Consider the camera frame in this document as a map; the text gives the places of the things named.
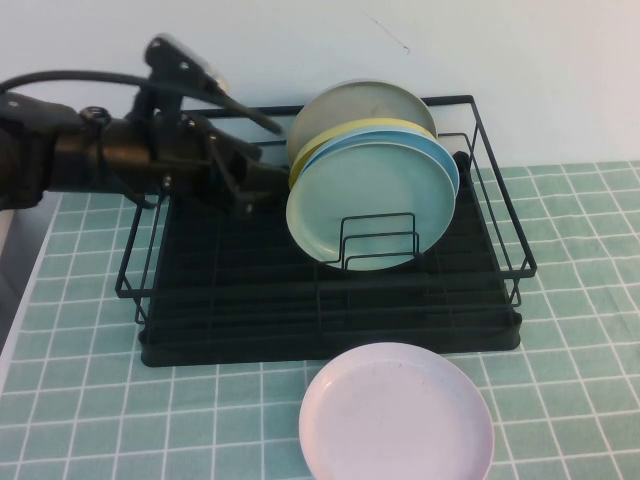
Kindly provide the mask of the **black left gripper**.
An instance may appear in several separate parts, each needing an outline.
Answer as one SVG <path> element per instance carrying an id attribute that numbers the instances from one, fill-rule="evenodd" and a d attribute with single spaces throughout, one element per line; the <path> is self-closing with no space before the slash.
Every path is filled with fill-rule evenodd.
<path id="1" fill-rule="evenodd" d="M 151 171 L 159 191 L 193 197 L 241 216 L 283 207 L 289 195 L 289 171 L 259 161 L 259 146 L 215 128 L 201 115 L 156 113 L 150 124 Z"/>

